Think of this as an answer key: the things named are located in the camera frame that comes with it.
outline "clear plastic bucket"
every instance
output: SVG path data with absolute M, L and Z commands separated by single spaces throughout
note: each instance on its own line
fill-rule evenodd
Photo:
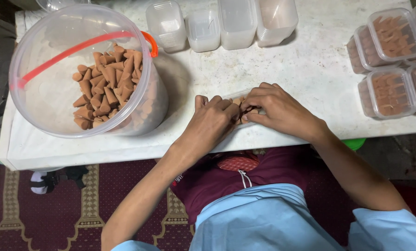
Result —
M 152 44 L 152 53 L 146 39 Z M 82 130 L 73 121 L 77 108 L 72 105 L 82 93 L 71 76 L 80 64 L 94 65 L 92 52 L 113 50 L 112 43 L 143 52 L 138 87 L 114 117 Z M 18 44 L 10 65 L 10 93 L 28 122 L 56 137 L 143 135 L 162 122 L 168 109 L 166 88 L 152 63 L 156 55 L 154 39 L 122 14 L 92 4 L 66 7 L 39 20 Z M 146 101 L 152 102 L 153 108 L 148 116 L 141 109 Z

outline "dirty white surface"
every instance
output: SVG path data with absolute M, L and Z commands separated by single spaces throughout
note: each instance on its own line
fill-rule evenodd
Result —
M 177 0 L 183 16 L 200 9 L 217 9 L 216 1 Z M 102 5 L 130 18 L 147 31 L 146 8 L 152 1 L 105 1 Z M 364 75 L 352 72 L 346 44 L 368 16 L 394 7 L 412 9 L 408 0 L 296 0 L 299 24 L 294 34 L 273 48 L 254 42 L 242 50 L 195 53 L 191 49 L 166 54 L 160 49 L 155 66 L 170 94 L 165 121 L 139 137 L 100 135 L 70 140 L 49 136 L 29 124 L 11 100 L 0 138 L 0 160 L 12 169 L 36 169 L 161 157 L 183 132 L 194 112 L 196 94 L 225 96 L 255 87 L 262 81 L 279 83 L 307 109 L 328 123 L 341 139 L 416 133 L 416 115 L 379 121 L 365 117 L 357 84 Z M 44 12 L 16 13 L 17 40 Z M 294 145 L 298 138 L 260 125 L 235 131 L 214 151 Z

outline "green object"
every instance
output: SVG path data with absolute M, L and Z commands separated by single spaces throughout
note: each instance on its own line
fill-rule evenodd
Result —
M 366 138 L 363 139 L 345 139 L 342 140 L 342 142 L 347 145 L 350 149 L 356 151 L 360 147 L 363 146 L 364 142 L 366 141 Z

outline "sleeve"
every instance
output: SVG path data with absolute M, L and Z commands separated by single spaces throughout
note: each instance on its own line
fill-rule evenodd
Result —
M 112 251 L 160 251 L 160 249 L 148 243 L 131 240 L 118 244 Z
M 408 210 L 353 210 L 356 221 L 350 225 L 351 251 L 416 251 L 416 217 Z

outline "person's left hand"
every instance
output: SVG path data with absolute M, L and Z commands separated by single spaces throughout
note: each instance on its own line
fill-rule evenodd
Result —
M 195 161 L 208 154 L 230 134 L 239 118 L 239 107 L 229 100 L 214 96 L 195 97 L 195 113 L 183 134 L 175 141 L 184 154 Z

